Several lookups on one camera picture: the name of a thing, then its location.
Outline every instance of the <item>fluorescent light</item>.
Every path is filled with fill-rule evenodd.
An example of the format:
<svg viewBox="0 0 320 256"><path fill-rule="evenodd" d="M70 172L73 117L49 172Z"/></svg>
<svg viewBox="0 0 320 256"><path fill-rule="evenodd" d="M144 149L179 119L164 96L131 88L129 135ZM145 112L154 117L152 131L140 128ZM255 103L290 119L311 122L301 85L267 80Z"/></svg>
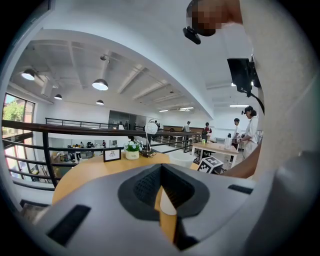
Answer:
<svg viewBox="0 0 320 256"><path fill-rule="evenodd" d="M230 108L246 108L249 107L249 105L230 105Z"/></svg>
<svg viewBox="0 0 320 256"><path fill-rule="evenodd" d="M97 79L92 83L92 86L99 91L108 90L108 83L104 79Z"/></svg>
<svg viewBox="0 0 320 256"><path fill-rule="evenodd" d="M182 108L180 108L180 110L193 110L194 109L194 107L193 106L191 106L191 107L182 107Z"/></svg>
<svg viewBox="0 0 320 256"><path fill-rule="evenodd" d="M104 102L103 102L101 99L97 100L96 103L97 103L98 105L104 105Z"/></svg>
<svg viewBox="0 0 320 256"><path fill-rule="evenodd" d="M30 80L30 81L33 81L35 80L35 72L32 70L32 69L27 69L25 70L21 76L24 78L24 79L27 79L27 80Z"/></svg>
<svg viewBox="0 0 320 256"><path fill-rule="evenodd" d="M62 100L61 94L57 94L56 96L54 96L54 98L57 99L57 100Z"/></svg>

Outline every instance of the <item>tree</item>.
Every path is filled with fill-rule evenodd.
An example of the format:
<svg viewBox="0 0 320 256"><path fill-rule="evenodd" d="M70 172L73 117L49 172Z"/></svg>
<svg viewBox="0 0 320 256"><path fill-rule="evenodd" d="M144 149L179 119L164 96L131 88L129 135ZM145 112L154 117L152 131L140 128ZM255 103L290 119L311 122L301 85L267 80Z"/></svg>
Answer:
<svg viewBox="0 0 320 256"><path fill-rule="evenodd" d="M16 101L13 101L3 108L2 119L21 122L24 108L24 105L19 105Z"/></svg>

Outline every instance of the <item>white pot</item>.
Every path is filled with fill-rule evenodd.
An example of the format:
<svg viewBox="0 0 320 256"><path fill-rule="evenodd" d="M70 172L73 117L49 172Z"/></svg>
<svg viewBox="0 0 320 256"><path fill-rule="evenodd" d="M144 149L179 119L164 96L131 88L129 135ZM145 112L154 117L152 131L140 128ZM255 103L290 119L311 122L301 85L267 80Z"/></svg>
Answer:
<svg viewBox="0 0 320 256"><path fill-rule="evenodd" d="M129 160L136 160L139 158L139 151L134 151L134 152L125 152L125 158Z"/></svg>

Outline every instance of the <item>wooden table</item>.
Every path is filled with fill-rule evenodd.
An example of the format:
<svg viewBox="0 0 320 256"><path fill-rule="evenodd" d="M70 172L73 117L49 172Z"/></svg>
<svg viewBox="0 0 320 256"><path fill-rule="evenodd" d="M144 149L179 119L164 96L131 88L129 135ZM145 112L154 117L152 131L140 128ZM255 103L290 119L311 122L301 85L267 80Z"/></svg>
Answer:
<svg viewBox="0 0 320 256"><path fill-rule="evenodd" d="M216 153L220 153L220 154L224 154L224 155L233 156L233 161L232 161L232 164L231 164L231 168L235 166L235 163L236 163L236 160L237 160L237 155L239 154L238 150L236 150L236 148L234 146L231 146L231 149L225 149L225 145L224 144L213 143L213 142L210 142L210 141L209 141L209 143L202 143L202 142L194 143L192 145L192 152L191 152L192 156L195 154L195 150L196 149L200 149L201 150L200 162L202 160L202 155L203 155L204 150L210 151L210 152L216 152Z"/></svg>
<svg viewBox="0 0 320 256"><path fill-rule="evenodd" d="M133 168L148 166L152 164L170 164L170 158L167 154L157 153L153 158L140 156L137 160L127 160L125 153L122 153L121 160L104 162L103 155L95 156L86 160L71 170L69 170L59 181L53 193L52 204L55 204L72 191L81 187L85 183L106 175L117 174ZM198 165L193 163L192 170L197 170ZM160 209L160 200L162 187L160 188L154 208L159 211L160 226L170 241L173 242L177 223L177 216L166 215Z"/></svg>

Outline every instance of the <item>round wooden table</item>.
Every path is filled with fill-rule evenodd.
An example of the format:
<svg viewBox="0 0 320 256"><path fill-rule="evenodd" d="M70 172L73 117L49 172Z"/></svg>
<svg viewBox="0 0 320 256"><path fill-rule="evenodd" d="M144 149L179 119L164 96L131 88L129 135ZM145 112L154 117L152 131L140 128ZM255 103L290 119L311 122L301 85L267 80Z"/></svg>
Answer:
<svg viewBox="0 0 320 256"><path fill-rule="evenodd" d="M53 193L52 204L58 202L72 191L85 183L106 175L117 174L133 168L148 166L152 164L170 164L167 154L157 153L153 158L140 156L137 160L128 160L125 153L122 153L121 160L104 162L103 155L95 156L86 160L69 170L59 181ZM193 163L192 170L197 170L198 165ZM177 216L166 215L160 209L162 187L160 188L154 208L159 211L160 226L170 241L173 242L177 223Z"/></svg>

